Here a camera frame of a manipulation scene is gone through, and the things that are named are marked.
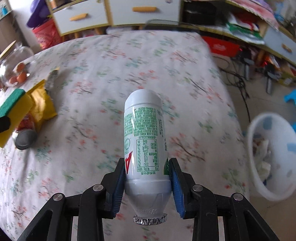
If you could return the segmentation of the grey drawer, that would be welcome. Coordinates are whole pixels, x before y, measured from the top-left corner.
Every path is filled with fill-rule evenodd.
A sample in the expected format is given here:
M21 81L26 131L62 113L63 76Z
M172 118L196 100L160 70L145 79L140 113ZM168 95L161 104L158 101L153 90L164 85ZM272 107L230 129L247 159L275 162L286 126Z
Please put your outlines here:
M104 1L81 1L53 11L61 36L108 25Z
M141 25L149 20L178 21L181 2L113 0L109 1L109 7L113 25Z

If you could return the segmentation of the white trash bin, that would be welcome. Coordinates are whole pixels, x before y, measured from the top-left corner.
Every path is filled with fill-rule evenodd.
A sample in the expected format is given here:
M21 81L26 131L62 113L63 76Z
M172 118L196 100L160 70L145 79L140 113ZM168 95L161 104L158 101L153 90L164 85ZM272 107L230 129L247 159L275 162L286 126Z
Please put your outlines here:
M261 113L250 123L246 138L250 193L282 201L295 192L295 131L277 113Z

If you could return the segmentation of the yellow snack wrapper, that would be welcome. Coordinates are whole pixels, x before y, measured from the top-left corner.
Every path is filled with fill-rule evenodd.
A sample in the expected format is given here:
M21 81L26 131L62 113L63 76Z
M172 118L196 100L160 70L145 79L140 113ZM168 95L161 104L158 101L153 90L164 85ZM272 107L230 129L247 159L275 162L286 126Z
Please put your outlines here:
M27 94L31 98L33 105L29 111L35 125L35 130L39 132L42 125L57 115L53 99L50 97L50 90L54 87L55 80L59 75L60 67L49 73L47 79L43 79Z

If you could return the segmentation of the floral tablecloth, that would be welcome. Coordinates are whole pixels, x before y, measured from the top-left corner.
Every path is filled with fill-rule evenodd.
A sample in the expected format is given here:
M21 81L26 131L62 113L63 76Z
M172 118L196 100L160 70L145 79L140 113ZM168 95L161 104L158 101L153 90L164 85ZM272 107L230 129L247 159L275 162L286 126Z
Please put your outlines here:
M163 102L168 154L212 192L249 196L246 154L234 104L208 45L197 33L128 31L76 39L35 56L23 85L55 68L57 115L35 144L1 148L1 229L17 240L55 193L80 194L124 155L127 97L150 89Z

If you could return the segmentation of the glass jar with oranges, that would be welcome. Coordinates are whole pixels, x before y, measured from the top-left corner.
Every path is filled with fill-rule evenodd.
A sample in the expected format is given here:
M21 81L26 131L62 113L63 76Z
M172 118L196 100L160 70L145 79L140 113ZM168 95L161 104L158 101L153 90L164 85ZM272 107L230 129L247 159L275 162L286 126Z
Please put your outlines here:
M34 61L34 52L14 40L1 53L1 83L5 87L14 87L19 84L17 77L22 72L29 76L29 65Z

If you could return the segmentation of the low tv cabinet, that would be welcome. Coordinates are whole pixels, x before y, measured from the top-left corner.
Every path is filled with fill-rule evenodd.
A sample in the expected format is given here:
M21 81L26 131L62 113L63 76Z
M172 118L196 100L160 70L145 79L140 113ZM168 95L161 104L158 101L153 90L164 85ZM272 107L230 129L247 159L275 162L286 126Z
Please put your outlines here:
M181 21L255 45L295 64L295 36L263 1L183 1Z

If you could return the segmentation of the red cartoon drink can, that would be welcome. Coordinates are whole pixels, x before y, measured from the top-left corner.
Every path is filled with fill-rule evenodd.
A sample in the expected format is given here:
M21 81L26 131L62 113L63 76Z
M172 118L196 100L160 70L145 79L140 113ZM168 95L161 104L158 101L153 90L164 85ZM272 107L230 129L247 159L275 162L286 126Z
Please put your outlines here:
M12 138L19 150L30 148L37 139L34 118L28 113L13 132Z

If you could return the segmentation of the left grey drawer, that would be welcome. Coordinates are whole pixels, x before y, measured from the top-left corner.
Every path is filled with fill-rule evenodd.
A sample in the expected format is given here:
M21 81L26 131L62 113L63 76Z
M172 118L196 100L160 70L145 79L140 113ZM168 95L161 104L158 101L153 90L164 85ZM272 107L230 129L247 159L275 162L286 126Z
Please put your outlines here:
M104 1L81 1L53 11L61 36L108 25Z

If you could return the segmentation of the white yogurt bottle green label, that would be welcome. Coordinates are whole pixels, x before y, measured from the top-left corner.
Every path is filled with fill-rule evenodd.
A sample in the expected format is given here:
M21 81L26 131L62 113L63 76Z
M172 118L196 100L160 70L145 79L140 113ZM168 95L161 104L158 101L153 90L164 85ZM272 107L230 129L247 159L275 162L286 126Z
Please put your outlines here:
M159 225L171 195L162 101L147 89L132 92L124 112L125 193L138 225Z

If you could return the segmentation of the right grey drawer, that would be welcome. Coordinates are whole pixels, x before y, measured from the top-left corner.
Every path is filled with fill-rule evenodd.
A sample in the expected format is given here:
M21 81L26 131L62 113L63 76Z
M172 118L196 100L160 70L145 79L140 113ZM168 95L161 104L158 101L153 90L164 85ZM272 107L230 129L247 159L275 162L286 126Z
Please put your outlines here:
M109 7L113 25L141 25L149 20L178 21L181 2L113 0L109 1Z

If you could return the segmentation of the yellow green scrub sponge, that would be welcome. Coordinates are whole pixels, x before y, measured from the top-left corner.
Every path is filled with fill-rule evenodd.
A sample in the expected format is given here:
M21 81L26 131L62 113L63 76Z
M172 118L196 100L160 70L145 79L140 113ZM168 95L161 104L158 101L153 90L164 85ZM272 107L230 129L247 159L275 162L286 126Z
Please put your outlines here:
M23 89L15 89L13 93L1 105L1 116L11 119L10 128L1 133L1 148L3 148L13 131L32 108L33 102Z

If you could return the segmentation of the blue plastic stool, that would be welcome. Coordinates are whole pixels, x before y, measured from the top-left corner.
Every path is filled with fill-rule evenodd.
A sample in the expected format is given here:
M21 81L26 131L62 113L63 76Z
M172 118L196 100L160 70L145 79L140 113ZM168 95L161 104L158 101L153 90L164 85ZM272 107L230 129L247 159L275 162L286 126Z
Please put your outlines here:
M294 89L288 95L285 95L283 99L285 102L292 101L294 103L294 105L296 105L296 89ZM296 122L293 122L293 124L291 124L291 126L292 126L293 130L296 132Z

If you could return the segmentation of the red box under cabinet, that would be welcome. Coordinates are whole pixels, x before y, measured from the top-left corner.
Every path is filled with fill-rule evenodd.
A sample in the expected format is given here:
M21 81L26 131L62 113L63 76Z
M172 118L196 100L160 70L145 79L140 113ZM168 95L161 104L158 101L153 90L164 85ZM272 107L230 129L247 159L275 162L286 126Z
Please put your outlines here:
M231 41L217 39L209 36L202 36L202 39L208 44L211 52L214 54L219 54L227 57L235 57L240 50L240 45Z

